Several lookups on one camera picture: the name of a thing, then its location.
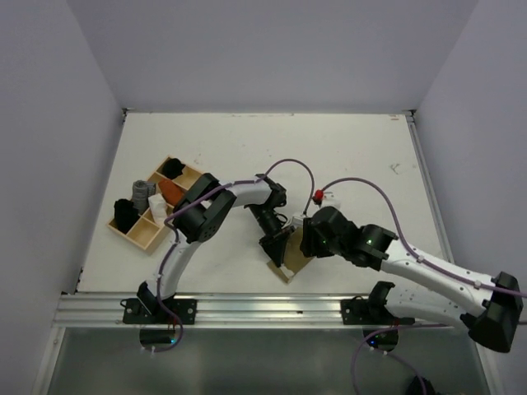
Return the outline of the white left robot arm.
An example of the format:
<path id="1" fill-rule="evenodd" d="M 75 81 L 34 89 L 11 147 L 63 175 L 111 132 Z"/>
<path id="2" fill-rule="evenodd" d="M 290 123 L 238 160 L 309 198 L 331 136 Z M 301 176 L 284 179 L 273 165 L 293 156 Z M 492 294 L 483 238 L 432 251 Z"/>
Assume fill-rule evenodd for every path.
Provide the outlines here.
<path id="1" fill-rule="evenodd" d="M 250 210 L 263 231 L 260 247 L 275 265 L 282 265 L 287 242 L 295 231 L 275 211 L 286 203 L 286 189 L 263 174 L 227 184 L 221 184 L 209 173 L 202 175 L 167 217 L 175 239 L 154 277 L 138 288 L 137 298 L 144 316 L 153 323 L 169 318 L 168 299 L 175 295 L 183 271 L 197 249 L 219 231 L 233 208 Z"/>

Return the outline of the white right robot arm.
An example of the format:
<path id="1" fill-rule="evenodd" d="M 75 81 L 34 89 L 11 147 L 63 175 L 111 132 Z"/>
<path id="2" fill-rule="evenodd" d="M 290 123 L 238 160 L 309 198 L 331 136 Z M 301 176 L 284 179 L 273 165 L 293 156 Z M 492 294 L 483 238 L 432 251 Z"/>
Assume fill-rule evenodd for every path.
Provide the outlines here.
<path id="1" fill-rule="evenodd" d="M 519 283 L 500 272 L 465 271 L 406 244 L 378 225 L 356 226 L 335 207 L 303 220 L 301 252 L 308 258 L 339 256 L 356 267 L 408 280 L 377 282 L 364 300 L 345 303 L 368 323 L 410 324 L 421 319 L 467 331 L 480 346 L 511 350 L 523 310 Z"/>

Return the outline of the olive and cream underwear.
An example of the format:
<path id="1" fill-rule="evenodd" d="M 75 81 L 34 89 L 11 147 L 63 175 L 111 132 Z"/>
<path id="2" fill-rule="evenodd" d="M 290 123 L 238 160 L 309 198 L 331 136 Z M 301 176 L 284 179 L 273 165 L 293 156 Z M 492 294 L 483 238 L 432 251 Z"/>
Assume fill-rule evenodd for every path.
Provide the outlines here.
<path id="1" fill-rule="evenodd" d="M 303 229 L 295 229 L 287 241 L 282 265 L 277 267 L 272 260 L 267 262 L 268 269 L 285 284 L 289 284 L 313 260 L 312 257 L 307 258 L 301 252 L 302 239 Z"/>

